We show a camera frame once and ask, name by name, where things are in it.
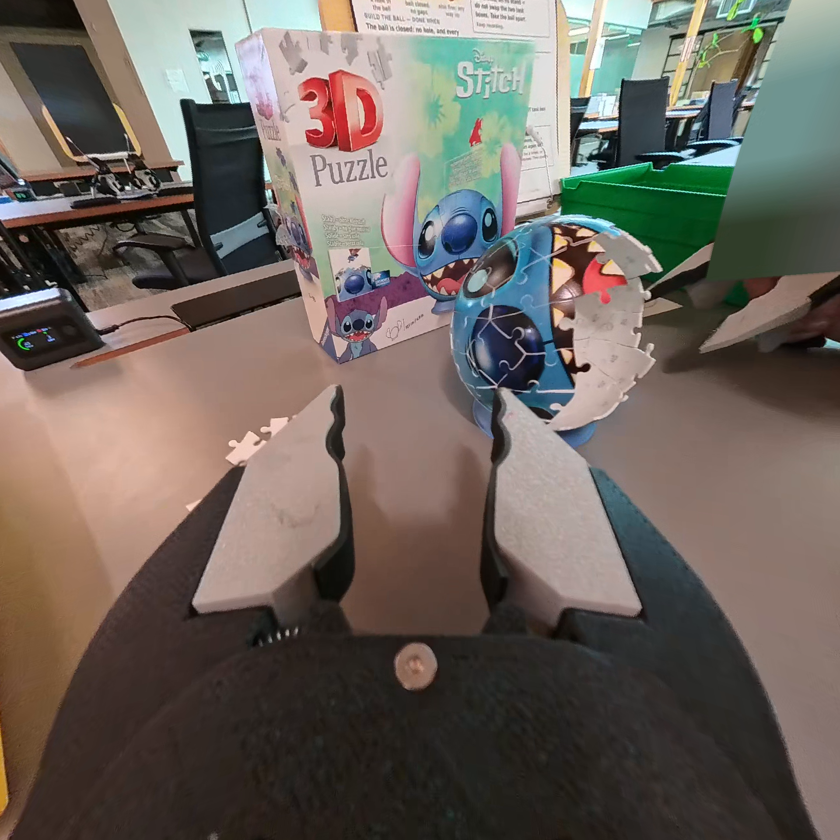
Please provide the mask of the colourful puzzle box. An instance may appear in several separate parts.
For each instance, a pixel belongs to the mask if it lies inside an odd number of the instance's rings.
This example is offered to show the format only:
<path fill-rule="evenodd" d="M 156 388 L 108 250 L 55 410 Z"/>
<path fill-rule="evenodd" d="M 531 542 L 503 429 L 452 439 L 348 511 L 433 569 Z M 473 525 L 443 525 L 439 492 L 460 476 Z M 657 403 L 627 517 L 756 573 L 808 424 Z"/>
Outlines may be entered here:
<path fill-rule="evenodd" d="M 235 49 L 325 354 L 448 327 L 515 226 L 533 42 L 262 28 Z"/>

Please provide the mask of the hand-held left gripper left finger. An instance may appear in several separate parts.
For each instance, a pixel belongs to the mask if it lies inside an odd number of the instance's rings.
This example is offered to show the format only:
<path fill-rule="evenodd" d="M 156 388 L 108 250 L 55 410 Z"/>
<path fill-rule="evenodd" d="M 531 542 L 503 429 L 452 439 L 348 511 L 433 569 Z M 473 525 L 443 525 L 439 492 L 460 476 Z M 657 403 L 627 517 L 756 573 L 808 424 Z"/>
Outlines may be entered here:
<path fill-rule="evenodd" d="M 196 613 L 268 607 L 304 617 L 346 596 L 355 562 L 344 426 L 343 389 L 331 385 L 249 459 L 193 596 Z"/>

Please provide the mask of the black mesh office chair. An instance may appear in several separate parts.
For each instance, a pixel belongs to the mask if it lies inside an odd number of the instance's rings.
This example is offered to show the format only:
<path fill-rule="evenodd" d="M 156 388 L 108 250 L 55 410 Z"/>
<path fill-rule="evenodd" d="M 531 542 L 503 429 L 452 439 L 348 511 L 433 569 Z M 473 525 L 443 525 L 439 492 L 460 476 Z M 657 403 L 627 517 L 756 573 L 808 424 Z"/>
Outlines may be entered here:
<path fill-rule="evenodd" d="M 168 234 L 138 234 L 114 253 L 144 250 L 160 268 L 139 273 L 133 286 L 173 291 L 282 261 L 268 209 L 264 156 L 247 103 L 181 100 L 192 170 L 197 244 Z"/>

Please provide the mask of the background wooden desk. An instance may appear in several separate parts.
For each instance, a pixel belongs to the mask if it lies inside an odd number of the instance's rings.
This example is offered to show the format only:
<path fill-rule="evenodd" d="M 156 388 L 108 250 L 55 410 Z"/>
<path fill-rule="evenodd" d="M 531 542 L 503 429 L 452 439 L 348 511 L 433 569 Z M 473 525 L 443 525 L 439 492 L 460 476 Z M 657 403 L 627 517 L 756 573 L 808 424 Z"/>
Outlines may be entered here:
<path fill-rule="evenodd" d="M 190 182 L 179 176 L 183 161 L 146 163 L 105 155 L 121 197 L 107 202 L 95 193 L 97 169 L 90 163 L 55 171 L 21 172 L 23 182 L 2 191 L 2 225 L 24 245 L 65 244 L 59 233 L 89 227 L 128 233 L 162 233 L 197 245 Z"/>

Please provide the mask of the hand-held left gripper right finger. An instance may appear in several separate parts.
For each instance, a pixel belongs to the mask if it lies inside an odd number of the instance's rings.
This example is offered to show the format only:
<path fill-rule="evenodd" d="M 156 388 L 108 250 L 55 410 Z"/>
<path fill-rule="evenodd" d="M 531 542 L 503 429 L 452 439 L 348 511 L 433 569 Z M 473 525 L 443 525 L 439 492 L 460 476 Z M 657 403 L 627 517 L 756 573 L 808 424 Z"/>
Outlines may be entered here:
<path fill-rule="evenodd" d="M 510 390 L 491 411 L 480 584 L 540 631 L 570 610 L 635 619 L 643 611 L 588 462 Z"/>

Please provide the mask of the blue cartoon puzzle ball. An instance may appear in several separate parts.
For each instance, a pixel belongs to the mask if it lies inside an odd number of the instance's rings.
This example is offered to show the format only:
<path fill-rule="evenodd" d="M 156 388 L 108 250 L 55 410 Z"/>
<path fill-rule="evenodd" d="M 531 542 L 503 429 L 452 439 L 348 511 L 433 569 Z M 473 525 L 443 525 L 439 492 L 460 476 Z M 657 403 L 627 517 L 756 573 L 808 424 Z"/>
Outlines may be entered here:
<path fill-rule="evenodd" d="M 601 421 L 655 363 L 641 328 L 660 270 L 600 218 L 555 213 L 517 226 L 467 275 L 450 323 L 459 379 L 492 409 L 510 390 L 555 433 Z"/>

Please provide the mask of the black power bank with screen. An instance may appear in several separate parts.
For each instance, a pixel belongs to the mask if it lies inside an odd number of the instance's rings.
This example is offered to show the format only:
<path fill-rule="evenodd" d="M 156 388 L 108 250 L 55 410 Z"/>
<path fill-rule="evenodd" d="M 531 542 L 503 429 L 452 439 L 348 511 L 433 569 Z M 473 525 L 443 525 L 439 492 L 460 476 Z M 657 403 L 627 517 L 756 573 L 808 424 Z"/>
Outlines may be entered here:
<path fill-rule="evenodd" d="M 103 347 L 99 331 L 65 289 L 1 300 L 1 353 L 18 370 L 36 371 Z"/>

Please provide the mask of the green plastic bin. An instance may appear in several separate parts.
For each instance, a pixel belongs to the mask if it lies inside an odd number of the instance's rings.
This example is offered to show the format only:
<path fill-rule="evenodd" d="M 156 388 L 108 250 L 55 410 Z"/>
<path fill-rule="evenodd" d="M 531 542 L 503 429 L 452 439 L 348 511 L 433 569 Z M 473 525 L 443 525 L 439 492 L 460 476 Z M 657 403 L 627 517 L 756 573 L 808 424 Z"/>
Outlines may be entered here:
<path fill-rule="evenodd" d="M 567 178 L 560 195 L 565 215 L 612 223 L 647 246 L 660 270 L 642 276 L 650 286 L 713 243 L 734 164 L 673 163 L 656 170 L 641 163 Z"/>

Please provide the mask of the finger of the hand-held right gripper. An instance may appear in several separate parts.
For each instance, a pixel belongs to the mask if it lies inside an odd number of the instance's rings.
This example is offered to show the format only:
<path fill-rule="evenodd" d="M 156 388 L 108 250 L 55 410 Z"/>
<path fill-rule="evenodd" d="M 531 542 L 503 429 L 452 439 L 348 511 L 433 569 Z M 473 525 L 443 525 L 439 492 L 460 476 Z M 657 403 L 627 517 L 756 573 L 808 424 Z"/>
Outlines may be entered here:
<path fill-rule="evenodd" d="M 772 290 L 728 315 L 699 352 L 715 352 L 759 337 L 766 337 L 759 342 L 763 352 L 775 349 L 789 337 L 793 322 L 838 296 L 838 281 L 838 275 L 781 277 Z"/>
<path fill-rule="evenodd" d="M 713 243 L 703 246 L 703 248 L 700 248 L 670 272 L 659 278 L 647 290 L 650 292 L 681 291 L 706 279 L 713 248 Z"/>

